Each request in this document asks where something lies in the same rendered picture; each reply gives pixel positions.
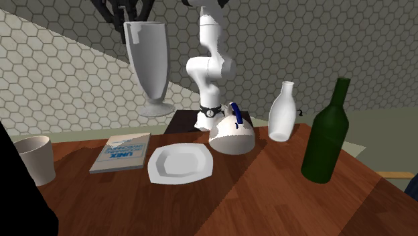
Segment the grey book with blue print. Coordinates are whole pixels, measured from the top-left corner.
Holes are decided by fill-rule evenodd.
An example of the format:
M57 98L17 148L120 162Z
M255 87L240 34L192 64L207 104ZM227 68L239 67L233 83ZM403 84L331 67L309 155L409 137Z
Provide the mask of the grey book with blue print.
M150 133L109 137L89 173L98 174L142 168L150 137Z

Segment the white bottle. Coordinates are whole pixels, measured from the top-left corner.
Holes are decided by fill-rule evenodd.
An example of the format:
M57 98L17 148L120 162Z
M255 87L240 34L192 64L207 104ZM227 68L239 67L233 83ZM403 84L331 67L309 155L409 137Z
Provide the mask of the white bottle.
M271 106L268 133L273 141L287 141L293 131L296 117L293 85L293 82L283 81L281 93Z

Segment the brown wooden table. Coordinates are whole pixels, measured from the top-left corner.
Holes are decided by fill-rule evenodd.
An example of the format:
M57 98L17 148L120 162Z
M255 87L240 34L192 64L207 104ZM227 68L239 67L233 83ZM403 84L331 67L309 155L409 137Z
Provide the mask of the brown wooden table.
M212 175L185 185L153 184L145 168L91 174L104 140L56 143L40 192L58 236L418 236L418 202L347 152L328 183L307 180L307 125L285 143L255 133L251 152L214 152Z

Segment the black bulky object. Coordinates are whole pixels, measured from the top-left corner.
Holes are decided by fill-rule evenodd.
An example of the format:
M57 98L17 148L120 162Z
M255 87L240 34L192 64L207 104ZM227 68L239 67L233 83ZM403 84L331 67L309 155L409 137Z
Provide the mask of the black bulky object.
M59 220L0 123L0 236L58 236Z

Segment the white square plate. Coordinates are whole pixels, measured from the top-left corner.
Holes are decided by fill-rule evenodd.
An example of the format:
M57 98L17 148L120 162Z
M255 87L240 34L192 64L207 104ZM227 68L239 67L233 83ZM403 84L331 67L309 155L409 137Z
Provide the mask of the white square plate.
M157 148L147 169L151 183L188 184L212 175L213 157L202 143L175 143Z

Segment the dark green bottle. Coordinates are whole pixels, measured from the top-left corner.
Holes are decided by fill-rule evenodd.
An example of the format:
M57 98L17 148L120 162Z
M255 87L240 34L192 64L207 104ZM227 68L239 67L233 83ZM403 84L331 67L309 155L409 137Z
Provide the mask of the dark green bottle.
M325 184L332 177L349 128L344 110L349 85L349 78L338 78L330 104L313 120L301 165L301 173L312 182Z

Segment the tall white footed glass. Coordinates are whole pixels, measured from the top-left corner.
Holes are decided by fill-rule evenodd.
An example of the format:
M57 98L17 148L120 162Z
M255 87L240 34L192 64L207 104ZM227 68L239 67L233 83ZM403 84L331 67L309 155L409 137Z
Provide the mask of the tall white footed glass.
M123 27L130 66L147 96L139 114L144 117L169 115L175 108L164 102L170 72L166 24L128 21Z

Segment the dark robot stand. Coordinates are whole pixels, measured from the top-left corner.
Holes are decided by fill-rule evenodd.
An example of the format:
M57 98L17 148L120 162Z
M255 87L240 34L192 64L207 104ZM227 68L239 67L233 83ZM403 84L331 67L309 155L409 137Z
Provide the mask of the dark robot stand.
M164 133L200 132L194 127L198 113L197 110L177 110Z

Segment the beige cup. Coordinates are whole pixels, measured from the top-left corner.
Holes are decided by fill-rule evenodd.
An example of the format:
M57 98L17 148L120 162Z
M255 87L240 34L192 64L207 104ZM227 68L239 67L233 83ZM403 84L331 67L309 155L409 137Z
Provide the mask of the beige cup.
M52 143L48 136L33 136L13 143L36 186L56 177Z

